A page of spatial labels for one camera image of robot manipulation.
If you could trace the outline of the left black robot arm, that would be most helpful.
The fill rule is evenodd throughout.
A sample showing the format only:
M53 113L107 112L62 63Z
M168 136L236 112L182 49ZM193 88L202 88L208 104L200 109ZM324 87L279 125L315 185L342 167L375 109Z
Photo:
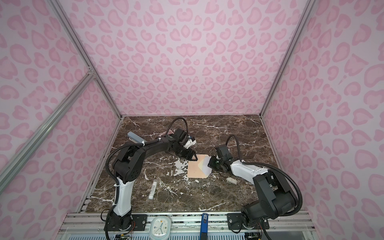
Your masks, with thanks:
M189 134L186 119L177 117L170 123L166 133L155 140L124 144L108 156L105 169L115 181L116 191L113 205L104 220L106 235L109 231L134 229L131 204L133 187L145 159L167 152L187 161L197 161L197 153L192 149L195 144L196 140Z

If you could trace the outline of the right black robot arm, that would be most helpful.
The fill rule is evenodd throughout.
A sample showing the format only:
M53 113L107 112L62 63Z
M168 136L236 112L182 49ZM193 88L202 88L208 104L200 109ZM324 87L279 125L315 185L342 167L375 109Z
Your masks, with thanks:
M242 158L239 140L230 135L223 145L215 147L216 155L208 167L253 184L258 199L242 207L239 215L228 215L228 227L234 233L243 229L265 229L268 219L289 217L303 206L303 195L298 184L283 170L261 162L248 163Z

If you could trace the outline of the green bordered floral letter card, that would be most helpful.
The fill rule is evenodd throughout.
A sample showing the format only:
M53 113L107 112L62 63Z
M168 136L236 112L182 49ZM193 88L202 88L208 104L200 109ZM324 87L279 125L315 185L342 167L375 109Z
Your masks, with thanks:
M200 170L204 173L204 175L209 176L212 173L212 169L208 166L210 162L210 157L204 158L199 164Z

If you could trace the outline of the peach paper envelope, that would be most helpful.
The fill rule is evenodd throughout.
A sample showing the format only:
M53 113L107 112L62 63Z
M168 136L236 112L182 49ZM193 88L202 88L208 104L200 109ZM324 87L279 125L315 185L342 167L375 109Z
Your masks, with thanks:
M187 177L190 178L190 179L205 179L208 176L204 175L204 173L200 170L198 164L204 158L207 158L207 157L211 158L211 156L208 156L208 155L197 155L197 157L198 157L198 160L196 162L195 161L189 161Z

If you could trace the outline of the white glue stick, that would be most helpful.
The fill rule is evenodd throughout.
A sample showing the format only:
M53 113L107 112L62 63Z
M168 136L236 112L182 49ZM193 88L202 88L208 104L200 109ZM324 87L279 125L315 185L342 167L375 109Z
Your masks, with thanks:
M158 185L158 180L154 180L153 181L153 184L152 184L152 187L151 187L151 191L150 191L150 194L149 194L149 200L153 200L154 199L154 196L155 196L155 193L156 193L156 189L157 189L157 185Z

